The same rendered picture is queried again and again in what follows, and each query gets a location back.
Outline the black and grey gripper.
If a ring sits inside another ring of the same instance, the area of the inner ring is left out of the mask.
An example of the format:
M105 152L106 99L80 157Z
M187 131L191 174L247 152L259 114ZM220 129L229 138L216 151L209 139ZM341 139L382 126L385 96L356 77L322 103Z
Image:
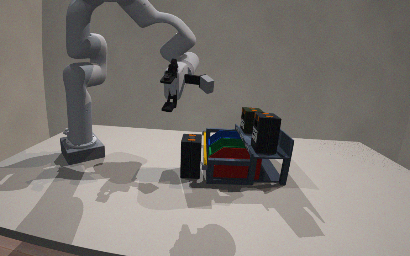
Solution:
M168 99L162 111L172 112L177 107L177 100L181 98L187 84L184 83L184 74L192 75L192 71L189 71L191 69L186 63L177 62L177 59L172 58L161 79L161 83L164 83L164 96ZM170 102L170 99L173 99L173 102Z

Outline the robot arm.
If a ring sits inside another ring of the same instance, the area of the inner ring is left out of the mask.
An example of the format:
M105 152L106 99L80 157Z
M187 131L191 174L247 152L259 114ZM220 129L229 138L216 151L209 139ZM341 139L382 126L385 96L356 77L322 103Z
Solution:
M187 51L196 44L196 37L178 17L158 12L147 0L72 0L66 15L67 54L74 59L90 58L90 62L69 64L62 73L68 121L63 134L67 135L66 144L71 148L88 148L97 141L92 131L91 97L86 88L104 83L107 77L106 40L100 34L90 33L93 10L104 2L117 2L141 28L161 22L175 27L178 33L161 47L162 57L189 66L192 75L184 74L184 83L199 85L206 94L214 90L211 77L193 75L200 61L195 53Z

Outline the dark grey case with orange latches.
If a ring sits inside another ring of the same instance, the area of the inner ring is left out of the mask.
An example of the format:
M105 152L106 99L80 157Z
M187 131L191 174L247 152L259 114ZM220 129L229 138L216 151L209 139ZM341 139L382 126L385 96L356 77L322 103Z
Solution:
M254 113L251 145L256 153L276 154L281 120L274 113Z

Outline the blue open bin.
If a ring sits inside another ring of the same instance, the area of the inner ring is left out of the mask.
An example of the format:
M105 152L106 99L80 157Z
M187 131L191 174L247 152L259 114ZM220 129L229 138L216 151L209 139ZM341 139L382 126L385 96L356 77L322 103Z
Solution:
M237 131L222 131L219 130L212 136L208 138L207 142L207 149L209 150L209 146L218 141L220 138L238 138L241 139L239 133Z

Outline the dark blue metal shelf rack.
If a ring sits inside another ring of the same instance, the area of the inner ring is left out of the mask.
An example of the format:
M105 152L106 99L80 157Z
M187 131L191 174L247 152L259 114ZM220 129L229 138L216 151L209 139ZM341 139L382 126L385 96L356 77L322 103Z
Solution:
M249 159L209 158L207 149L208 138L210 137L211 132L218 132L219 130L237 131L250 155ZM251 145L252 133L244 133L241 127L237 126L237 124L235 124L235 129L206 128L206 130L202 130L202 135L204 135L204 132L206 132L207 165L203 165L203 162L201 162L201 165L202 170L206 170L206 184L253 185L254 182L279 182L280 185L286 185L294 140L283 130L280 129L276 154L256 153ZM257 159L262 159L262 164L259 179L255 180ZM280 174L275 169L270 159L283 159ZM213 177L214 165L248 166L247 178Z

